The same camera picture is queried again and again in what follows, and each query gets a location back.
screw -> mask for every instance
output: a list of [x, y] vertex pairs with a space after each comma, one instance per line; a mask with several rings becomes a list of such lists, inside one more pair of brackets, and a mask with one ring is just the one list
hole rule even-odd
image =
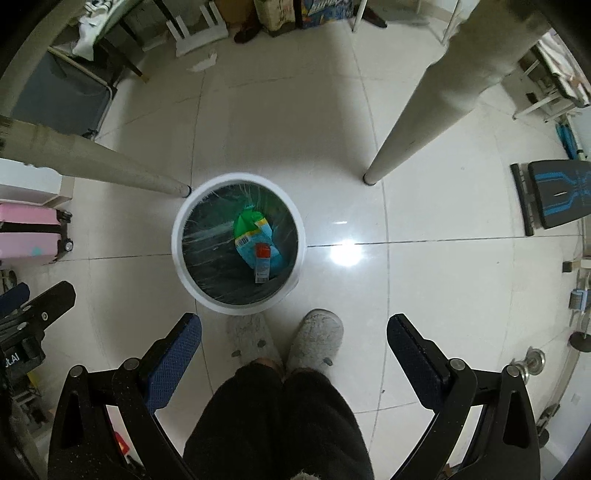
[[82, 375], [83, 371], [81, 365], [76, 365], [75, 367], [70, 368], [70, 376], [74, 378], [79, 377]]
[[515, 365], [507, 365], [507, 373], [512, 377], [518, 377], [519, 369]]
[[466, 364], [464, 363], [464, 360], [460, 360], [459, 358], [452, 358], [449, 361], [449, 365], [454, 370], [457, 370], [459, 372], [461, 372], [462, 370], [464, 370], [466, 368]]
[[129, 372], [138, 368], [138, 365], [139, 360], [137, 358], [128, 358], [125, 362], [123, 362], [123, 368]]

white wall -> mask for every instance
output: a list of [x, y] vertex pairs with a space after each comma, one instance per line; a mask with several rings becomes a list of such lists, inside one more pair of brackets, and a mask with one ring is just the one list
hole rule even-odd
[[591, 424], [591, 353], [581, 353], [560, 409], [548, 424], [546, 448], [564, 465]]
[[579, 109], [581, 115], [576, 115], [572, 122], [575, 130], [579, 134], [583, 150], [587, 155], [591, 154], [591, 106]]
[[[424, 0], [430, 4], [436, 5], [437, 7], [443, 8], [448, 12], [453, 12], [456, 7], [456, 0]], [[474, 10], [474, 7], [478, 3], [478, 0], [462, 0], [462, 18], [467, 18], [468, 15]]]

person's foot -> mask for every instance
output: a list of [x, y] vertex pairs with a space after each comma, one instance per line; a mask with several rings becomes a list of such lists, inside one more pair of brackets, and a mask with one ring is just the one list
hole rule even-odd
[[234, 345], [232, 356], [238, 357], [242, 365], [263, 358], [272, 360], [279, 370], [283, 369], [283, 361], [262, 313], [230, 317], [226, 324], [226, 332]]
[[311, 368], [326, 375], [343, 342], [343, 322], [334, 313], [314, 309], [305, 317], [291, 345], [287, 373]]

cloth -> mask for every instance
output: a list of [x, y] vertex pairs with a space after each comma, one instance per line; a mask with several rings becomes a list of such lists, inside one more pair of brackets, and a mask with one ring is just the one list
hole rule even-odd
[[591, 85], [558, 34], [550, 30], [538, 41], [537, 46], [547, 67], [573, 103], [579, 107], [589, 105]]
[[374, 480], [355, 416], [330, 381], [305, 371], [282, 384], [260, 364], [215, 392], [183, 458], [202, 479]]
[[105, 24], [111, 17], [113, 7], [123, 0], [94, 0], [85, 3], [86, 15], [78, 19], [78, 33], [80, 38], [72, 47], [72, 53], [86, 60], [94, 60], [94, 45]]

red bottle cap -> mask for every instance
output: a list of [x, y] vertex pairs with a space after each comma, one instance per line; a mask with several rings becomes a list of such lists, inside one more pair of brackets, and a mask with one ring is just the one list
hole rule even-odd
[[256, 244], [255, 249], [257, 258], [271, 258], [271, 247], [268, 244]]

